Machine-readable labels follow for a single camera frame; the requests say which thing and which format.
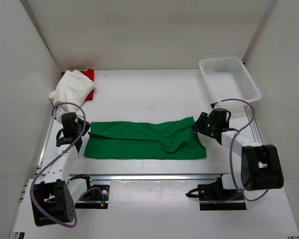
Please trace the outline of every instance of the red fabric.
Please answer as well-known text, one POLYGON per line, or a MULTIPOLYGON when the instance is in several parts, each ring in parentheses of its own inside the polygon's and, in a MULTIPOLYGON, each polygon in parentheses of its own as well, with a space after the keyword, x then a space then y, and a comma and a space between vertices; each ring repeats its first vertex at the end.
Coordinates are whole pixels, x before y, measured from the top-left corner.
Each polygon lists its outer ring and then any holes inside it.
MULTIPOLYGON (((89 70, 87 70, 87 71, 82 71, 82 73, 83 73, 84 75, 86 75, 87 77, 89 77, 89 79, 90 79, 91 81, 94 82, 94 70, 89 69, 89 70)), ((87 96, 87 98, 85 99, 86 101, 91 101, 91 100, 93 100, 93 92, 94 92, 94 89, 93 89, 93 90, 91 91, 91 93, 87 96)))

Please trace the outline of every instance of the white cloth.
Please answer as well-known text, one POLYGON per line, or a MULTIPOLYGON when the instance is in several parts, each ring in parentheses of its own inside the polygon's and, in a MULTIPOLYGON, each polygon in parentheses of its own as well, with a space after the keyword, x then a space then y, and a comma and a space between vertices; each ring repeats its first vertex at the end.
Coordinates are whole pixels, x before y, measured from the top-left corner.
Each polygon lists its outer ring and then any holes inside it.
MULTIPOLYGON (((54 106, 63 102, 71 102, 82 106, 94 86, 95 82, 78 70, 66 71, 56 86, 56 90, 50 94, 49 98, 54 106)), ((58 111, 57 120, 59 121, 64 113, 77 112, 77 110, 78 108, 73 105, 62 105, 58 111)))

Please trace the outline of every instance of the folded green cloth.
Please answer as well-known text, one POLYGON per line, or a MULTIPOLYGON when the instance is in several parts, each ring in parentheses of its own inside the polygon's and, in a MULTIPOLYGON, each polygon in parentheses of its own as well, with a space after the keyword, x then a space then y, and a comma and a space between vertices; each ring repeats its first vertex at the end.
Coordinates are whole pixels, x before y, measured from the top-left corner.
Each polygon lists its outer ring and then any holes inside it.
POLYGON ((179 121, 135 123, 92 122, 84 156, 97 159, 200 159, 206 148, 190 127, 193 117, 179 121))

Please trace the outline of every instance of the white wall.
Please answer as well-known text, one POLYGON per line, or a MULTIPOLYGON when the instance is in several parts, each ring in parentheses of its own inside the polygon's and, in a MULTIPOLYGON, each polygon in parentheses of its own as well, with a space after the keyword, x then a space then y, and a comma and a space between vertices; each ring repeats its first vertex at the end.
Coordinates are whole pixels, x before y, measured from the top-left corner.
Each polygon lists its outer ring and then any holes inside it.
POLYGON ((61 71, 197 69, 204 58, 243 58, 268 2, 27 1, 61 71))
POLYGON ((60 71, 19 0, 0 0, 0 239, 33 177, 60 71))
POLYGON ((266 143, 277 146, 299 227, 299 0, 279 0, 247 68, 262 93, 255 104, 266 143))

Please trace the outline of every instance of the white table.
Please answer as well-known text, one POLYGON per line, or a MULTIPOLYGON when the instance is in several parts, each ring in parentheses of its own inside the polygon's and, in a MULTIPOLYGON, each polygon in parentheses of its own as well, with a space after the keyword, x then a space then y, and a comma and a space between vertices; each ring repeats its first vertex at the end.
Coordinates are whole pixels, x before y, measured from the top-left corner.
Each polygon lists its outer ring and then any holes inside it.
MULTIPOLYGON (((199 70, 118 70, 96 71, 94 99, 83 109, 88 121, 128 120, 160 123, 198 118, 210 112, 210 102, 199 70)), ((231 127, 248 122, 243 108, 232 111, 231 127)), ((54 123, 47 141, 43 166, 55 155, 55 136, 61 125, 54 123)), ((253 138, 256 129, 243 133, 253 138)), ((287 239, 299 236, 284 188, 271 190, 262 200, 246 203, 246 211, 200 211, 197 199, 184 194, 196 188, 190 174, 229 172, 229 150, 203 135, 207 158, 200 160, 97 160, 84 158, 88 135, 83 138, 73 174, 111 175, 109 208, 77 210, 74 229, 58 225, 38 228, 34 224, 27 187, 20 204, 13 232, 24 232, 24 239, 287 239), (118 181, 130 175, 148 181, 118 181)), ((234 156, 235 171, 240 158, 234 156)), ((248 192, 255 198, 261 192, 248 192)))

